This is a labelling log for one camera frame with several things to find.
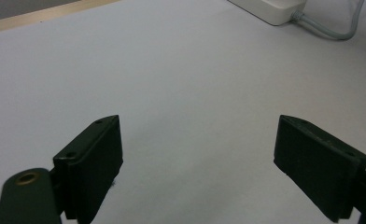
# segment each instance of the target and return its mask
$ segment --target white table surface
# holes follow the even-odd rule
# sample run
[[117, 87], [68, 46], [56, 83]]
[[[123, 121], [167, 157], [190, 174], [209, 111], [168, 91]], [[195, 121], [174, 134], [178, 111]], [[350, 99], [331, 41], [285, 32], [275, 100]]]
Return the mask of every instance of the white table surface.
[[[343, 31], [352, 6], [304, 12]], [[366, 153], [366, 2], [345, 42], [225, 0], [124, 0], [0, 32], [0, 192], [114, 114], [125, 163], [93, 223], [330, 223], [273, 164], [276, 128], [307, 119]]]

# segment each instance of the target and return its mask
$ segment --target white tabletop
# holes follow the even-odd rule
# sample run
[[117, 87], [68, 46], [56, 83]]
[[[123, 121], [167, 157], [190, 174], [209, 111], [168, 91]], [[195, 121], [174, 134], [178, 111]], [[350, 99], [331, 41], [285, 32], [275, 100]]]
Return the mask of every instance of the white tabletop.
[[[343, 31], [340, 2], [304, 12]], [[93, 223], [330, 223], [273, 164], [276, 129], [307, 119], [366, 153], [366, 2], [345, 42], [225, 0], [124, 0], [0, 32], [0, 192], [114, 114], [125, 163]]]

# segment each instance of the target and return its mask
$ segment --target power cord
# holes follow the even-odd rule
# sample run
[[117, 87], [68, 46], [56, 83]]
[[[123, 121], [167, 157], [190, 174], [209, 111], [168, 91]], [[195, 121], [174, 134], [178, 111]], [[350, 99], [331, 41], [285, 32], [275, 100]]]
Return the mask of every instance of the power cord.
[[324, 35], [328, 35], [328, 36], [330, 36], [334, 39], [348, 40], [348, 39], [352, 38], [355, 35], [355, 32], [357, 31], [358, 23], [359, 23], [359, 14], [360, 14], [361, 8], [363, 7], [363, 3], [364, 3], [364, 0], [359, 1], [357, 9], [355, 10], [355, 13], [354, 13], [353, 18], [352, 18], [351, 29], [346, 34], [339, 34], [339, 33], [336, 33], [334, 31], [330, 30], [326, 26], [324, 26], [324, 25], [320, 24], [319, 22], [314, 21], [310, 17], [306, 16], [303, 12], [301, 12], [299, 10], [295, 11], [291, 15], [291, 18], [294, 21], [305, 22], [306, 24], [308, 24], [308, 25], [314, 27], [315, 29], [319, 30], [319, 32], [323, 33]]

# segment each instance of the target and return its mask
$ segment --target white power adapter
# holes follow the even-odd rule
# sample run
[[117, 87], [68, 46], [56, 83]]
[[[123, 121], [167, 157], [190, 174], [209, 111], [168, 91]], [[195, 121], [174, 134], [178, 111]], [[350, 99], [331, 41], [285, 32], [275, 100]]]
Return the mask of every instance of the white power adapter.
[[229, 0], [251, 14], [272, 24], [281, 25], [291, 21], [296, 10], [302, 11], [306, 0]]

